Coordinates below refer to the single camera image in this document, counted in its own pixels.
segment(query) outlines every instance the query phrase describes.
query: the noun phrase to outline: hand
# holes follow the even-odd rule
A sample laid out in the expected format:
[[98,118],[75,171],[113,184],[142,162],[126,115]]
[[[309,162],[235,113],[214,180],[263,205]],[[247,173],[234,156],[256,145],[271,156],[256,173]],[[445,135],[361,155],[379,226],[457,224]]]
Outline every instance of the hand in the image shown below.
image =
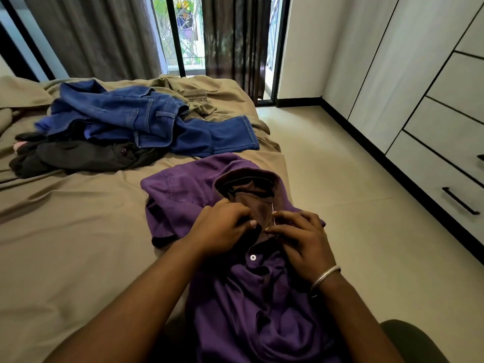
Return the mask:
[[203,256],[221,254],[230,250],[246,231],[257,226],[255,220],[239,224],[242,217],[250,217],[250,208],[224,198],[213,207],[202,209],[185,239],[197,246]]
[[327,269],[336,265],[328,237],[318,215],[301,211],[277,211],[274,218],[289,220],[293,225],[273,225],[265,229],[267,233],[283,234],[297,241],[297,245],[283,243],[289,262],[299,276],[314,283]]

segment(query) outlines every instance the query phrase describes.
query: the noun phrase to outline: white wardrobe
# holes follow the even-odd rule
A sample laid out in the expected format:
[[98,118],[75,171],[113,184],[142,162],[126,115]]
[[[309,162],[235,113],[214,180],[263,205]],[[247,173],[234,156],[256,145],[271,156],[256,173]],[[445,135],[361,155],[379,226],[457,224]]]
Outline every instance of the white wardrobe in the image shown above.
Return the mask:
[[355,0],[322,96],[482,244],[483,3]]

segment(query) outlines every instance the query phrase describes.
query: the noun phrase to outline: bed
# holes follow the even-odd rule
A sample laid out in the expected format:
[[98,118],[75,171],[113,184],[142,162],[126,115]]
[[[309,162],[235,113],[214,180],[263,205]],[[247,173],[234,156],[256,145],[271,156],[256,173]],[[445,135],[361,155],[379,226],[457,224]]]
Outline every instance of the bed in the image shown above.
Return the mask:
[[[159,253],[145,217],[140,181],[196,158],[166,154],[150,166],[116,173],[54,171],[16,178],[8,163],[15,135],[48,113],[63,81],[0,78],[0,360],[40,362],[126,288]],[[246,115],[260,150],[239,153],[274,171],[289,194],[286,164],[254,104],[233,80],[206,76],[99,82],[107,90],[153,86],[190,104],[192,117]],[[204,104],[215,110],[205,115]],[[183,314],[184,297],[171,316]]]

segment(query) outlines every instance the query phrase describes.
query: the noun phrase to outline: clothing pile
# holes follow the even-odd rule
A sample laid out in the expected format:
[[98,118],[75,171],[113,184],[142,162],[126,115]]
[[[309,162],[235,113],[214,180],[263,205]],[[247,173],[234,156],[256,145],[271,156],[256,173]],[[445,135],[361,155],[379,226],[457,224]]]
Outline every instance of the clothing pile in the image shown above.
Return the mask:
[[153,163],[167,152],[207,157],[259,149],[245,115],[221,122],[187,118],[189,105],[150,86],[107,91],[95,80],[63,83],[51,115],[15,138],[10,168],[20,178],[64,169],[111,172]]
[[279,176],[225,153],[162,170],[141,187],[157,248],[188,234],[203,207],[224,197],[250,207],[258,222],[190,283],[185,312],[196,346],[190,360],[341,361],[330,318],[311,305],[309,286],[290,268],[277,237],[262,232],[275,224],[273,210],[297,211]]

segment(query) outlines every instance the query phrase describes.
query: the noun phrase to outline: tiled floor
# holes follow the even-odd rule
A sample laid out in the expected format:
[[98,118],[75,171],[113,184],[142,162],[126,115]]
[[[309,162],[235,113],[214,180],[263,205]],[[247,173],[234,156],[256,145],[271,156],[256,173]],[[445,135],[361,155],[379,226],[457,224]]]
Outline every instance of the tiled floor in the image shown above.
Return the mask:
[[415,324],[451,362],[483,361],[484,266],[323,109],[257,111],[286,157],[294,205],[326,221],[378,321]]

